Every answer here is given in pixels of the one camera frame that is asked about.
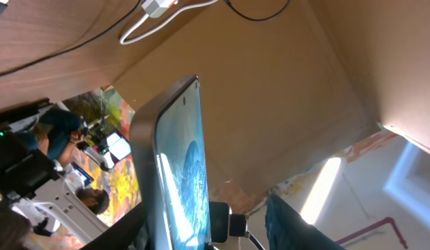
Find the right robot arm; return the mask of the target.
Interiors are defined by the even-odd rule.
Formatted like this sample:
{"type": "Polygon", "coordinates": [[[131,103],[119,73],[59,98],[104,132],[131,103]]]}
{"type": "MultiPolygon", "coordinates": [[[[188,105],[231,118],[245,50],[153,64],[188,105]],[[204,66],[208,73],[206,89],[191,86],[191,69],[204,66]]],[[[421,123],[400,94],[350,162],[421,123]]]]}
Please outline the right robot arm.
{"type": "Polygon", "coordinates": [[[21,211],[34,222],[43,219],[39,211],[52,216],[83,244],[108,229],[67,186],[53,161],[6,130],[0,131],[0,193],[12,205],[22,204],[21,211]]]}

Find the smartphone with cyan screen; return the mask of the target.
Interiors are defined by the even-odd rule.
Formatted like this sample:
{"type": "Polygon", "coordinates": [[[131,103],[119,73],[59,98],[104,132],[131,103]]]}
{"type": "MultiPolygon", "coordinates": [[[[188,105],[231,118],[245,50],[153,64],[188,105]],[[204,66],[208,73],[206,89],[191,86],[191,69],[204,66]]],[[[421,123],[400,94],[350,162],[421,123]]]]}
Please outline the smartphone with cyan screen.
{"type": "Polygon", "coordinates": [[[200,82],[184,76],[139,108],[129,140],[152,249],[211,242],[200,82]]]}

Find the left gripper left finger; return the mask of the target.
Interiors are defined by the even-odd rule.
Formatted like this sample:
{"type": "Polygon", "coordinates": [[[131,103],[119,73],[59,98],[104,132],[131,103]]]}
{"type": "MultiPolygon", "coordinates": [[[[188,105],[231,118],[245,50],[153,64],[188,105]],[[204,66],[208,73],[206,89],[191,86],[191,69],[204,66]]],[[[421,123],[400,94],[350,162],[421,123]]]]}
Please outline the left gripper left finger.
{"type": "Polygon", "coordinates": [[[147,212],[142,203],[81,250],[142,250],[149,248],[147,212]]]}

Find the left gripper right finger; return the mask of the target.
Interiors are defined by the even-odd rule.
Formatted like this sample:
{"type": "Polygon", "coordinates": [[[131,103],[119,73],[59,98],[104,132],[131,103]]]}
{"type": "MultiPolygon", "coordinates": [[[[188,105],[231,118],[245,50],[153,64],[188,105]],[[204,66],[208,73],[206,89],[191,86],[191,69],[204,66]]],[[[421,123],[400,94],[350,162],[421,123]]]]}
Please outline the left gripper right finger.
{"type": "Polygon", "coordinates": [[[265,227],[270,250],[345,250],[275,194],[267,200],[265,227]]]}

